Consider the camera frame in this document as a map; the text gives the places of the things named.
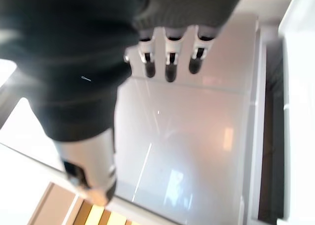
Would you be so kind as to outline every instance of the robotic hand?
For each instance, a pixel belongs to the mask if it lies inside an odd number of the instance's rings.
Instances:
[[[197,73],[237,2],[0,0],[0,58],[18,66],[7,85],[29,100],[68,179],[93,203],[104,206],[115,192],[114,111],[131,76],[126,48],[140,40],[153,77],[153,30],[166,27],[165,77],[173,82],[186,27],[201,25],[189,67]]]

